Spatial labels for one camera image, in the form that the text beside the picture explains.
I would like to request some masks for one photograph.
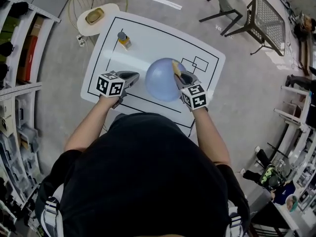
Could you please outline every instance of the blue balloon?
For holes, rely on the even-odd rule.
[[[155,61],[147,70],[145,85],[147,91],[155,98],[165,102],[177,100],[180,97],[179,89],[174,79],[171,58],[162,58]],[[179,62],[180,71],[185,71]]]

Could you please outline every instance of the concrete floor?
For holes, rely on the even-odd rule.
[[[250,56],[260,45],[248,33],[231,38],[220,35],[219,29],[230,23],[228,18],[203,23],[198,21],[218,13],[217,0],[169,1],[181,5],[182,9],[152,0],[129,0],[128,12],[174,27],[226,55],[209,113],[230,151],[233,170],[239,171],[254,162],[255,146],[267,149],[267,142],[275,144],[279,139],[284,122],[273,109],[280,107],[284,99],[280,86],[288,74],[301,74],[292,58],[298,58],[298,47],[289,32],[284,7],[279,0],[268,0],[286,22],[286,55],[279,57],[272,50],[261,50]],[[93,46],[88,41],[88,49],[79,47],[76,40],[78,32],[70,24],[65,10],[60,18],[62,21],[53,27],[42,59],[39,80],[43,82],[43,87],[38,93],[36,106],[36,127],[42,139],[39,160],[44,174],[49,173],[63,153],[67,138],[93,106],[80,98]],[[106,127],[117,114],[116,111],[109,113]],[[256,188],[239,174],[237,178],[246,195]]]

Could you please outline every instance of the small bottle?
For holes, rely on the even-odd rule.
[[[128,50],[132,45],[132,43],[129,40],[129,36],[127,36],[124,32],[118,33],[118,40],[125,47],[126,50]]]

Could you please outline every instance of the power strip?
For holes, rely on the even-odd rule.
[[[80,47],[84,47],[84,42],[85,41],[82,39],[82,35],[81,34],[77,35],[77,40],[78,40],[79,46]]]

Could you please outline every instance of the black t-shirt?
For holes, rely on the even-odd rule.
[[[215,166],[171,120],[133,114],[81,154],[63,153],[43,181],[36,213],[64,183],[66,237],[223,236],[228,199],[243,226],[249,208],[232,169]]]

